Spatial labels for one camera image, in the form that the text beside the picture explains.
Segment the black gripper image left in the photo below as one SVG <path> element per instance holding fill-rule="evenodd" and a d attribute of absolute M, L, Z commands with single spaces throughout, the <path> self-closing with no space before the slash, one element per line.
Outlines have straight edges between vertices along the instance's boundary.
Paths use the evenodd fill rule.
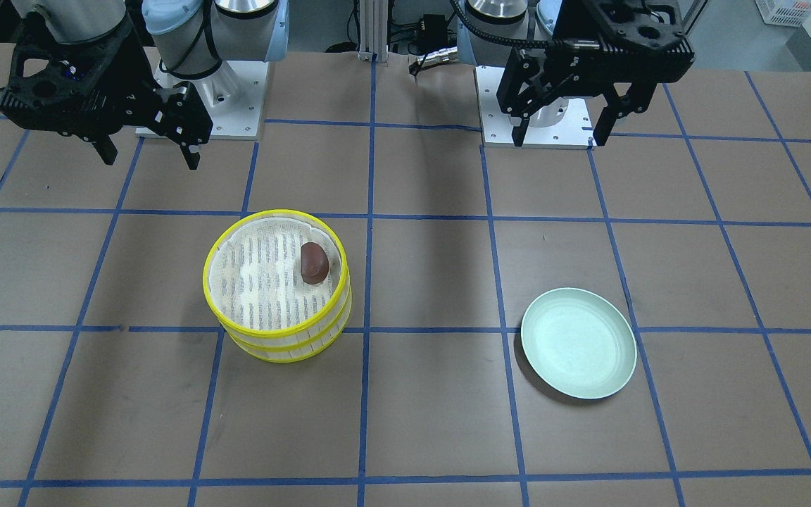
<path fill-rule="evenodd" d="M 42 18 L 24 19 L 0 111 L 25 129 L 92 140 L 106 165 L 119 154 L 111 134 L 156 119 L 157 134 L 174 142 L 187 167 L 197 170 L 213 128 L 194 84 L 158 86 L 129 18 L 77 44 L 56 42 Z"/>

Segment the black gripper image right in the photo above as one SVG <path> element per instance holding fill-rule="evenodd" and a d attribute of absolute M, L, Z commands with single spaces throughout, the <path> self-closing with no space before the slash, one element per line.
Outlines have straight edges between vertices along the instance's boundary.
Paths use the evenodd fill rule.
<path fill-rule="evenodd" d="M 551 46 L 510 49 L 496 91 L 515 147 L 543 110 L 552 126 L 564 118 L 565 87 L 605 97 L 593 138 L 606 145 L 619 120 L 645 113 L 659 84 L 680 81 L 694 64 L 679 16 L 676 1 L 563 1 Z"/>

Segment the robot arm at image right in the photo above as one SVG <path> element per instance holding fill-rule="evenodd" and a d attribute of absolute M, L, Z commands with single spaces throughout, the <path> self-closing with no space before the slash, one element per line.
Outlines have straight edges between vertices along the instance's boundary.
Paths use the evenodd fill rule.
<path fill-rule="evenodd" d="M 696 55 L 676 1 L 455 1 L 486 146 L 604 146 Z"/>

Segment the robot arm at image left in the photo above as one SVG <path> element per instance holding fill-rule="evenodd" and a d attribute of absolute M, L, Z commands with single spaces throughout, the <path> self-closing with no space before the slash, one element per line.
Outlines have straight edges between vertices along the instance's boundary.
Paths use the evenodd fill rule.
<path fill-rule="evenodd" d="M 174 142 L 190 170 L 217 110 L 245 89 L 232 62 L 274 62 L 289 44 L 287 1 L 142 1 L 151 67 L 123 1 L 16 1 L 20 31 L 0 112 L 29 130 L 74 136 L 105 164 L 111 136 L 143 127 Z"/>

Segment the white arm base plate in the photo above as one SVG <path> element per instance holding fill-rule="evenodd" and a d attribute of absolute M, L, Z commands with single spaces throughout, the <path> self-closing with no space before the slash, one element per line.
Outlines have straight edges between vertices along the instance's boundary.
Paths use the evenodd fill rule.
<path fill-rule="evenodd" d="M 270 62 L 223 61 L 208 75 L 190 75 L 211 118 L 212 140 L 260 138 L 271 67 Z"/>
<path fill-rule="evenodd" d="M 508 113 L 500 111 L 496 90 L 504 68 L 475 68 L 477 107 L 482 120 L 483 145 L 487 148 L 514 149 L 513 130 L 520 125 Z M 531 116 L 522 148 L 594 149 L 594 126 L 588 105 L 582 97 L 558 99 Z"/>

